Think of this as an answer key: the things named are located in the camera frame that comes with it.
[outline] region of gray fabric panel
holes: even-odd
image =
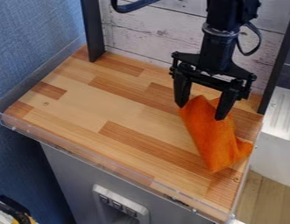
[[[0,98],[83,32],[79,0],[0,0]],[[39,223],[74,223],[39,144],[1,126],[0,194]]]

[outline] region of white wood panel wall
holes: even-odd
[[[118,14],[109,0],[101,0],[105,43],[109,51],[169,67],[175,51],[198,53],[206,0],[161,0],[128,14]],[[272,71],[290,18],[290,0],[264,0],[254,24],[262,31],[260,50],[245,57],[236,50],[235,62],[255,73],[254,92],[262,92]],[[257,37],[243,28],[244,49],[258,43]]]

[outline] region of orange cloth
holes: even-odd
[[[215,119],[216,108],[202,95],[190,100],[180,110],[182,119],[212,172],[218,172],[251,154],[252,144],[235,136],[234,123],[230,116]]]

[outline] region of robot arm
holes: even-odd
[[[117,6],[116,11],[125,13],[157,2],[158,0],[139,0],[125,6]],[[248,99],[251,84],[257,76],[237,66],[233,61],[235,47],[244,56],[255,53],[261,45],[261,33],[250,21],[258,17],[261,6],[259,0],[207,0],[207,20],[202,27],[204,39],[200,54],[174,52],[170,74],[173,76],[174,99],[179,107],[184,107],[190,95],[192,83],[222,91],[216,110],[216,120],[222,120],[229,113],[235,101]],[[238,35],[240,27],[246,25],[259,37],[258,45],[249,52],[240,46]],[[226,75],[233,80],[217,79],[215,75]]]

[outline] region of wooden floor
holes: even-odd
[[[250,171],[236,214],[246,224],[290,224],[290,187]]]

